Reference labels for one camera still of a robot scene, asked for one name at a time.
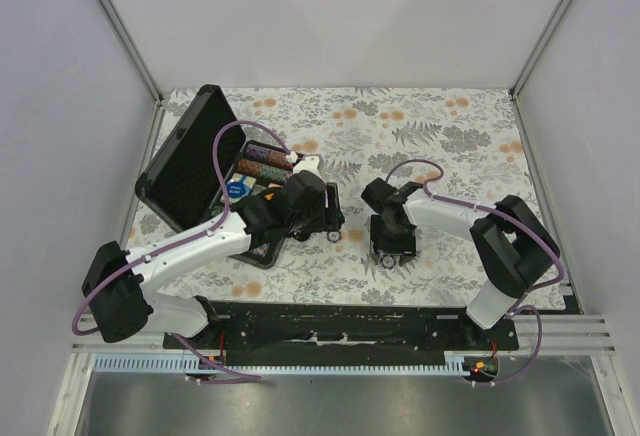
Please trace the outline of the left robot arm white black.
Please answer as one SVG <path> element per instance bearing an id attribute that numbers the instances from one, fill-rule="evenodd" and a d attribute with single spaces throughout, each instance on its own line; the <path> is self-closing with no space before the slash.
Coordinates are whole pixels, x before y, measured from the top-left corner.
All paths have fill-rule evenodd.
<path id="1" fill-rule="evenodd" d="M 94 330 L 106 343 L 141 332 L 168 333 L 210 348 L 220 337 L 213 306 L 202 296 L 166 295 L 164 286 L 214 260 L 266 243 L 337 233 L 343 222 L 336 185 L 303 170 L 283 186 L 246 196 L 228 212 L 160 243 L 130 251 L 107 243 L 96 252 L 82 285 Z"/>

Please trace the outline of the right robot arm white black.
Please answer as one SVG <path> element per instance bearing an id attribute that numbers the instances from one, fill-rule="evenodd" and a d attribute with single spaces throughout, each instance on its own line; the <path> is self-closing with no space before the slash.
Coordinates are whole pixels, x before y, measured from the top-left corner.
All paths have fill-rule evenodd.
<path id="1" fill-rule="evenodd" d="M 457 327 L 460 342 L 469 349 L 489 343 L 493 326 L 515 312 L 551 267 L 564 274 L 558 245 L 517 196 L 485 206 L 438 196 L 418 183 L 395 188 L 377 178 L 361 198 L 374 211 L 369 224 L 371 257 L 385 268 L 417 257 L 419 228 L 443 231 L 475 245 L 487 281 Z"/>

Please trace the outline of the blue poker chip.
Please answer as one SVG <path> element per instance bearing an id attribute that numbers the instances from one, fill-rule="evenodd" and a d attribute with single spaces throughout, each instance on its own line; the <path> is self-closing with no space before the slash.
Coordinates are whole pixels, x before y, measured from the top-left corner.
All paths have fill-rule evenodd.
<path id="1" fill-rule="evenodd" d="M 395 258 L 391 255 L 385 255 L 382 258 L 381 263 L 385 268 L 388 268 L 388 269 L 393 268 L 396 264 Z"/>
<path id="2" fill-rule="evenodd" d="M 327 239 L 332 243 L 337 243 L 342 238 L 340 231 L 332 231 L 327 234 Z"/>

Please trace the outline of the blue small blind button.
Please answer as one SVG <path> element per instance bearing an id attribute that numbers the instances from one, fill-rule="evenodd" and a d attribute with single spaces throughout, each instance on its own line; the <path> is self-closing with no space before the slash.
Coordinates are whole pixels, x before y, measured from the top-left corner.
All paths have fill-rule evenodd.
<path id="1" fill-rule="evenodd" d="M 226 185 L 228 200 L 233 202 L 247 194 L 247 187 L 243 181 L 231 181 Z"/>

